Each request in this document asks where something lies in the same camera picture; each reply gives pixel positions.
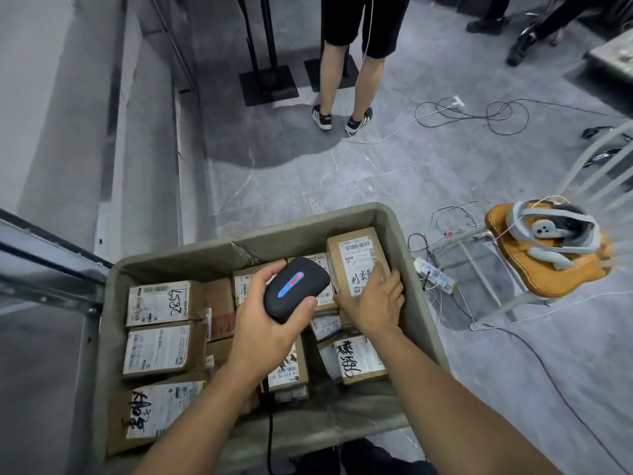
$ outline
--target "black scanner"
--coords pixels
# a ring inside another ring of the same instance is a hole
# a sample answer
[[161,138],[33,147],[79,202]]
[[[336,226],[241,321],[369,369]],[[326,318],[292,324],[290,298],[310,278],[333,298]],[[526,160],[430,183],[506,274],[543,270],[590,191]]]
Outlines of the black scanner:
[[306,296],[318,296],[329,284],[330,276],[321,265],[298,256],[268,284],[264,309],[283,325]]

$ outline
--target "person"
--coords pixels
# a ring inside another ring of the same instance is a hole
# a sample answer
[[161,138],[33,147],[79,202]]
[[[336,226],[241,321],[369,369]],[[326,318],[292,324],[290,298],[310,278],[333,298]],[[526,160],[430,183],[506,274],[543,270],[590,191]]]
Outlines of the person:
[[[525,30],[515,43],[510,47],[506,63],[510,66],[518,66],[527,55],[527,50],[539,40],[544,40],[553,35],[568,23],[580,16],[586,9],[597,6],[604,0],[566,0],[554,10],[542,22]],[[469,33],[486,33],[488,35],[501,35],[503,26],[507,23],[505,12],[510,0],[493,0],[486,15],[477,21],[471,21],[466,25]]]
[[[285,261],[258,271],[247,300],[237,309],[233,349],[205,390],[155,442],[135,475],[213,473],[243,404],[259,382],[290,351],[308,326],[317,300],[307,297],[279,325],[264,310],[266,281]],[[346,444],[341,461],[349,475],[561,475],[561,472],[506,419],[436,365],[398,326],[405,303],[400,274],[386,276],[376,263],[362,295],[336,295],[336,303],[368,337],[387,369],[407,420],[433,467],[391,459],[359,440]],[[301,475],[338,473],[334,448],[313,452],[299,463]],[[329,461],[329,468],[324,468]]]
[[332,129],[332,107],[343,77],[345,53],[358,36],[363,7],[363,66],[356,82],[354,111],[345,129],[352,135],[369,124],[385,68],[385,58],[396,50],[402,20],[410,0],[322,0],[321,103],[312,118],[322,130]]

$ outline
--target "marble floor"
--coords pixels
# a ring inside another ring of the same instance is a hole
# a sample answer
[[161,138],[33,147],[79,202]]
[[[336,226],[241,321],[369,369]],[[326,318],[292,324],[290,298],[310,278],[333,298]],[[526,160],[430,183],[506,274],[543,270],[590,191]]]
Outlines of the marble floor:
[[[410,125],[374,145],[353,143],[343,130],[353,89],[340,90],[334,128],[321,132],[310,118],[317,95],[309,87],[303,61],[318,56],[319,0],[270,0],[281,64],[288,64],[299,98],[246,108],[237,74],[250,70],[243,20],[236,0],[190,0],[202,103],[210,216],[217,236],[247,232],[276,223],[369,201],[396,212],[405,235],[440,232],[429,227],[439,207],[472,199],[500,203],[542,198],[587,146],[584,128],[605,118],[528,103],[529,124],[513,136],[499,136],[481,120],[439,128]],[[512,9],[534,5],[513,0]],[[258,0],[248,0],[257,52],[265,35]],[[519,26],[501,37],[464,32],[469,18],[452,9],[412,0],[397,51],[386,64],[373,103],[375,118],[357,137],[377,141],[413,119],[416,106],[458,94],[466,111],[483,113],[496,100],[532,98],[613,112],[599,99],[570,83],[568,74],[599,41],[579,24],[568,27],[557,48],[536,47],[518,68],[504,63]],[[360,40],[351,47],[360,66]],[[428,123],[441,123],[438,115]],[[520,128],[518,114],[497,129]],[[471,211],[481,220],[477,204]],[[467,224],[461,216],[442,219],[446,229]],[[491,273],[496,288],[512,295],[501,262],[485,247],[473,253]],[[475,281],[465,259],[452,253],[442,265],[457,279],[476,316],[493,301]],[[628,470],[633,470],[633,319],[631,273],[609,277],[569,296],[553,308],[515,310],[503,326],[531,343],[548,366],[570,405]],[[503,332],[475,333],[452,300],[444,298],[438,329],[454,376],[518,427],[566,474],[617,474],[619,468],[560,400],[534,355]],[[423,457],[410,429],[383,434],[376,442],[394,455]]]

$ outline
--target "sneaker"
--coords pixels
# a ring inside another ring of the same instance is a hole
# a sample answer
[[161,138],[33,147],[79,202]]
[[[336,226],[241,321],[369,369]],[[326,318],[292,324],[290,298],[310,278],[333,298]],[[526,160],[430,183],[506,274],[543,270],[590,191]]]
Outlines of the sneaker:
[[503,25],[506,24],[506,19],[493,18],[493,19],[478,19],[477,21],[471,21],[466,25],[466,31],[469,33],[485,33],[487,35],[494,35],[498,37],[501,35]]
[[518,37],[514,45],[510,47],[510,53],[506,58],[506,63],[510,66],[518,66],[525,59],[529,47],[536,43],[534,31],[527,30]]
[[353,135],[357,131],[359,131],[362,127],[369,125],[373,116],[374,116],[374,111],[372,110],[372,107],[369,107],[365,111],[365,116],[363,117],[361,121],[355,121],[352,117],[350,117],[349,121],[347,122],[347,125],[345,126],[345,130],[347,131],[348,134]]
[[331,130],[332,129],[332,115],[323,115],[321,114],[321,105],[315,105],[312,109],[312,118],[315,119],[316,124],[321,130]]

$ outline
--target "person's left hand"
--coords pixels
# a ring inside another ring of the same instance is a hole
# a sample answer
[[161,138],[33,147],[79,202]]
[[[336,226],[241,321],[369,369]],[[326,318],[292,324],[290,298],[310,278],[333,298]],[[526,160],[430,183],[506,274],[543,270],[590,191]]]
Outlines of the person's left hand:
[[248,297],[237,309],[233,348],[227,365],[240,376],[257,385],[284,360],[292,344],[308,326],[317,299],[306,297],[284,325],[278,324],[264,310],[266,282],[286,267],[286,261],[262,268],[251,279]]

